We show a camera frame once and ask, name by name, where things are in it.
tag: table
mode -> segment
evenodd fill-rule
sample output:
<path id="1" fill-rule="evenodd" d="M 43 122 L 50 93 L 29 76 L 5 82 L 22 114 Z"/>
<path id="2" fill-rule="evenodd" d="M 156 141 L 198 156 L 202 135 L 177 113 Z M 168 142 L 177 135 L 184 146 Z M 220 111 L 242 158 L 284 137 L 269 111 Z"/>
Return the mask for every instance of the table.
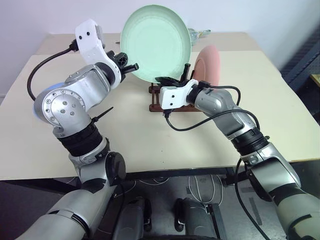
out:
<path id="1" fill-rule="evenodd" d="M 111 46 L 119 52 L 119 45 L 115 44 L 119 34 L 106 37 L 107 48 Z M 33 101 L 26 90 L 32 69 L 49 55 L 67 48 L 72 39 L 72 34 L 50 35 L 31 56 L 1 104 L 0 180 L 76 176 L 68 152 L 52 134 L 52 127 L 33 115 Z M 318 124 L 258 45 L 246 33 L 212 33 L 192 48 L 191 65 L 209 43 L 215 44 L 220 53 L 220 84 L 240 88 L 240 107 L 257 116 L 262 133 L 271 137 L 282 155 L 289 162 L 319 159 Z M 63 82 L 84 65 L 77 53 L 47 63 L 34 76 L 33 92 L 37 95 Z M 224 174 L 226 167 L 236 165 L 239 154 L 213 122 L 188 132 L 176 132 L 162 113 L 149 112 L 148 87 L 148 82 L 128 74 L 119 87 L 89 111 L 95 117 L 114 107 L 96 125 L 110 139 L 111 149 L 123 155 L 127 179 Z M 200 112 L 174 112 L 170 120 L 184 128 L 205 118 Z"/>

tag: floor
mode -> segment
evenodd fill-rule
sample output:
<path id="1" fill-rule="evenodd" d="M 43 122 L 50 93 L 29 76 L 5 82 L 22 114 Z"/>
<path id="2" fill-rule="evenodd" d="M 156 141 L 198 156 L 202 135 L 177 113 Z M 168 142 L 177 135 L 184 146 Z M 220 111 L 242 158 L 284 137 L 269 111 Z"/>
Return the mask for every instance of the floor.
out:
<path id="1" fill-rule="evenodd" d="M 319 198 L 320 160 L 296 163 L 294 168 L 301 178 L 303 189 Z M 197 176 L 197 179 L 201 197 L 204 201 L 209 200 L 213 193 L 210 176 Z M 221 200 L 221 184 L 216 176 L 213 176 L 213 179 L 215 185 L 213 202 L 218 203 Z M 71 178 L 60 178 L 59 180 L 68 182 Z M 194 177 L 191 177 L 190 180 L 191 189 L 196 195 Z M 154 184 L 152 180 L 146 180 L 146 182 Z M 125 190 L 130 189 L 133 184 L 134 182 L 125 182 Z M 258 220 L 270 239 L 286 239 L 273 204 L 259 199 L 248 181 L 241 182 L 239 187 L 244 204 L 253 217 Z M 158 186 L 151 186 L 137 181 L 134 189 L 125 195 L 125 202 L 140 196 L 149 198 L 152 205 L 152 230 L 149 233 L 145 233 L 146 236 L 179 234 L 174 229 L 172 208 L 176 198 L 192 198 L 187 176 L 172 177 L 166 183 Z M 0 239 L 13 240 L 18 237 L 61 197 L 62 195 L 56 193 L 0 182 Z M 100 230 L 94 236 L 95 240 L 111 239 L 109 233 L 112 232 L 121 201 L 122 197 L 119 196 L 110 203 L 106 215 L 99 226 Z M 236 198 L 234 186 L 223 187 L 223 201 L 220 205 L 220 210 L 227 239 L 263 239 L 241 209 Z"/>

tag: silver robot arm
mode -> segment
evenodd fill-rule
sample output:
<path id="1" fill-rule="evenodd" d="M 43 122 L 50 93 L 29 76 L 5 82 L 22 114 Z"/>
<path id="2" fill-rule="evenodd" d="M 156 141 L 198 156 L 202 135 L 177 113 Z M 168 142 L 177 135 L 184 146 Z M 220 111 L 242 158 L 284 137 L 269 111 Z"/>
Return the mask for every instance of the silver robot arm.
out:
<path id="1" fill-rule="evenodd" d="M 209 117 L 229 110 L 241 110 L 228 91 L 212 89 L 207 82 L 198 84 L 194 79 L 182 87 L 162 87 L 160 104 L 164 110 L 192 104 Z M 274 202 L 280 223 L 289 239 L 310 236 L 310 239 L 319 240 L 319 199 L 301 190 L 295 170 L 276 147 L 268 142 L 248 114 L 236 111 L 213 120 L 233 143 L 243 162 L 251 167 L 246 174 L 259 197 Z"/>
<path id="2" fill-rule="evenodd" d="M 124 158 L 112 152 L 87 111 L 101 103 L 127 73 L 139 68 L 126 66 L 125 53 L 104 52 L 101 28 L 88 20 L 76 28 L 76 43 L 88 64 L 64 83 L 40 93 L 35 114 L 53 126 L 54 136 L 69 151 L 69 158 L 82 182 L 81 189 L 64 195 L 18 240 L 80 240 L 91 238 L 106 211 L 114 189 L 126 176 Z"/>

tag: black cable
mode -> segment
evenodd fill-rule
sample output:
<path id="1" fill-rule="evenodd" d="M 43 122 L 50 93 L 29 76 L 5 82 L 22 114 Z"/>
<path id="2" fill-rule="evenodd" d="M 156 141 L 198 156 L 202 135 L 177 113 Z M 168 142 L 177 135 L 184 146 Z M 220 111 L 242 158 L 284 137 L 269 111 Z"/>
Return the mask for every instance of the black cable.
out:
<path id="1" fill-rule="evenodd" d="M 189 131 L 189 130 L 191 130 L 191 129 L 194 129 L 194 128 L 196 128 L 196 127 L 198 127 L 198 126 L 200 126 L 200 125 L 202 125 L 202 124 L 205 124 L 206 122 L 208 122 L 208 121 L 210 121 L 210 120 L 212 120 L 212 119 L 215 119 L 215 118 L 217 118 L 217 117 L 220 117 L 220 116 L 222 116 L 222 115 L 224 115 L 224 114 L 230 114 L 230 113 L 235 113 L 235 112 L 246 113 L 246 114 L 248 114 L 249 116 L 251 116 L 251 117 L 254 119 L 254 121 L 255 121 L 255 125 L 256 125 L 257 129 L 260 130 L 260 124 L 259 124 L 259 121 L 258 121 L 257 117 L 256 117 L 252 112 L 247 111 L 247 110 L 243 110 L 243 109 L 232 109 L 232 110 L 223 111 L 223 112 L 218 113 L 218 114 L 216 114 L 216 115 L 210 116 L 210 117 L 206 118 L 205 120 L 203 120 L 203 121 L 201 121 L 201 122 L 199 122 L 199 123 L 197 123 L 197 124 L 195 124 L 195 125 L 193 125 L 193 126 L 187 127 L 187 128 L 176 128 L 176 127 L 174 127 L 174 126 L 171 124 L 171 122 L 169 121 L 169 115 L 168 115 L 168 114 L 167 114 L 167 115 L 165 114 L 164 116 L 165 116 L 166 122 L 169 124 L 169 126 L 170 126 L 172 129 L 174 129 L 174 130 L 176 130 L 176 131 L 178 131 L 178 132 L 184 132 L 184 131 Z"/>
<path id="2" fill-rule="evenodd" d="M 236 105 L 239 106 L 240 100 L 241 100 L 241 92 L 239 90 L 239 88 L 237 88 L 236 86 L 209 86 L 212 89 L 233 89 L 236 90 L 236 92 L 238 93 L 238 99 L 236 100 Z"/>
<path id="3" fill-rule="evenodd" d="M 245 212 L 245 214 L 248 216 L 248 218 L 251 220 L 255 228 L 261 233 L 261 235 L 264 237 L 266 240 L 270 240 L 270 238 L 266 235 L 266 233 L 260 228 L 260 226 L 257 224 L 257 222 L 254 220 L 254 218 L 251 216 L 249 211 L 247 210 L 246 206 L 244 205 L 244 202 L 242 201 L 240 194 L 239 194 L 239 189 L 238 189 L 238 171 L 240 167 L 241 159 L 239 159 L 238 163 L 236 164 L 235 167 L 235 175 L 234 175 L 234 187 L 235 187 L 235 194 L 236 197 L 238 198 L 238 201 Z"/>
<path id="4" fill-rule="evenodd" d="M 46 58 L 46 59 L 43 60 L 42 62 L 40 62 L 40 63 L 32 70 L 32 72 L 30 73 L 30 75 L 29 75 L 29 77 L 28 77 L 28 81 L 27 81 L 27 83 L 26 83 L 26 89 L 27 89 L 27 91 L 28 91 L 28 94 L 29 94 L 30 98 L 32 98 L 33 101 L 36 100 L 36 97 L 35 97 L 35 95 L 32 93 L 32 90 L 31 90 L 31 81 L 32 81 L 32 78 L 34 77 L 35 73 L 39 70 L 39 68 L 41 68 L 41 67 L 42 67 L 43 65 L 45 65 L 47 62 L 49 62 L 49 61 L 51 61 L 52 59 L 55 59 L 55 58 L 57 58 L 57 57 L 59 57 L 59 56 L 61 56 L 61 55 L 63 55 L 63 54 L 66 54 L 66 53 L 68 53 L 68 52 L 70 52 L 70 51 L 72 51 L 72 50 L 73 50 L 73 49 L 69 47 L 68 49 L 66 49 L 66 50 L 64 50 L 64 51 L 58 52 L 58 53 L 56 53 L 56 54 L 54 54 L 54 55 Z"/>
<path id="5" fill-rule="evenodd" d="M 116 216 L 116 219 L 115 219 L 115 222 L 114 222 L 114 226 L 113 226 L 113 229 L 112 229 L 112 236 L 111 236 L 110 239 L 113 239 L 113 236 L 114 236 L 117 224 L 118 224 L 118 220 L 119 220 L 120 214 L 121 214 L 121 212 L 123 210 L 123 207 L 124 207 L 124 204 L 125 204 L 125 199 L 126 199 L 125 188 L 122 185 L 122 183 L 120 183 L 119 185 L 120 185 L 120 188 L 121 188 L 121 191 L 122 191 L 122 201 L 121 201 L 121 205 L 120 205 L 120 210 L 119 210 L 118 215 Z"/>

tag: white table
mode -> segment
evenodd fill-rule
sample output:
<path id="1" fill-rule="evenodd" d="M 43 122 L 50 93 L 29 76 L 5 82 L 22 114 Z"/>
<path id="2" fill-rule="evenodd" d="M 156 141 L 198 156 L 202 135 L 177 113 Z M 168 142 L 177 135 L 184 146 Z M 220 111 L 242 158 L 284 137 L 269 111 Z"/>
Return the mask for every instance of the white table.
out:
<path id="1" fill-rule="evenodd" d="M 31 56 L 0 106 L 0 180 L 76 176 L 68 152 L 52 134 L 52 127 L 33 115 L 33 101 L 26 89 L 32 69 L 53 53 L 44 54 L 50 45 L 56 43 L 61 47 L 54 52 L 61 51 L 69 46 L 70 36 L 49 37 Z M 241 90 L 240 107 L 257 116 L 262 133 L 271 137 L 270 141 L 289 162 L 319 159 L 320 127 L 279 71 L 259 47 L 252 44 L 254 41 L 250 41 L 245 33 L 212 34 L 193 48 L 190 63 L 194 63 L 198 51 L 208 42 L 216 43 L 221 60 L 220 84 L 234 85 Z M 47 63 L 34 76 L 33 92 L 37 95 L 63 82 L 84 65 L 81 56 L 74 53 Z M 176 132 L 167 125 L 162 113 L 149 112 L 149 85 L 128 74 L 119 87 L 89 111 L 95 117 L 114 107 L 96 125 L 100 133 L 109 138 L 111 149 L 123 155 L 127 172 L 236 165 L 239 154 L 213 122 L 191 131 Z M 170 121 L 184 128 L 205 118 L 201 112 L 174 112 Z"/>

